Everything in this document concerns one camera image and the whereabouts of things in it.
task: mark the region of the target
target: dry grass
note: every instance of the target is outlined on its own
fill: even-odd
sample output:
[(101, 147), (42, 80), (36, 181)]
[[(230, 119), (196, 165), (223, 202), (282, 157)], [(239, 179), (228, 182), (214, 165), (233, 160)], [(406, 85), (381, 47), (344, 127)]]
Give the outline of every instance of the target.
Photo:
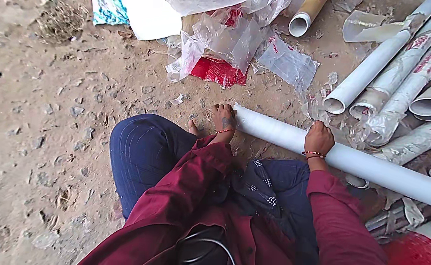
[(82, 6), (72, 7), (61, 1), (50, 1), (37, 18), (39, 36), (48, 43), (59, 44), (76, 37), (88, 18), (88, 10)]

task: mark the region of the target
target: maroon sleeve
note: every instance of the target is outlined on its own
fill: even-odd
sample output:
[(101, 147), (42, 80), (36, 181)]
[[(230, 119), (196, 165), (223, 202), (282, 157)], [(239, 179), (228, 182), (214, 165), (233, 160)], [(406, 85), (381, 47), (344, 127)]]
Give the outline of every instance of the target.
[(184, 221), (203, 198), (209, 184), (226, 175), (229, 144), (200, 139), (174, 169), (137, 201), (124, 227), (99, 244), (80, 265), (165, 264), (156, 261), (182, 236)]
[(359, 219), (358, 199), (338, 178), (313, 171), (307, 187), (322, 265), (381, 265), (385, 253)]

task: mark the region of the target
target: dark blue pants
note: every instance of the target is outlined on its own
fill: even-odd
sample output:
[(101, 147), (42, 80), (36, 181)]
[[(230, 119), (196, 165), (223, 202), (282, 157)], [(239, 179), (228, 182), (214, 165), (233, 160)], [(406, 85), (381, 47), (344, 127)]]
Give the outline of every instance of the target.
[[(125, 219), (140, 196), (169, 173), (196, 140), (178, 125), (153, 114), (137, 115), (116, 125), (109, 147)], [(308, 166), (298, 160), (262, 163), (279, 204), (295, 220), (297, 242), (303, 245), (301, 248), (316, 249), (312, 209), (306, 196)]]

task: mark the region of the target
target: tattoo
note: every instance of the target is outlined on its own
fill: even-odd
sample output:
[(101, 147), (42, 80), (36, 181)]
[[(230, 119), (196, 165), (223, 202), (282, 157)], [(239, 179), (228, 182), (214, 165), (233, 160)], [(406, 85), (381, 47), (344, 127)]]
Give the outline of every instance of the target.
[(232, 127), (235, 127), (235, 123), (232, 117), (230, 117), (230, 119), (224, 117), (222, 118), (222, 128), (225, 129), (227, 128), (229, 125), (232, 125)]

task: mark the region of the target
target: right hand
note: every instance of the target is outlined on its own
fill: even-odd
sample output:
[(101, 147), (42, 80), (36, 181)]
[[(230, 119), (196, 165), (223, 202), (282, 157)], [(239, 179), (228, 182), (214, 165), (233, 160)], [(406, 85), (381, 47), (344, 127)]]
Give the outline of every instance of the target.
[(323, 122), (315, 121), (306, 136), (304, 150), (306, 152), (318, 152), (326, 156), (327, 153), (335, 145), (335, 138), (330, 130)]

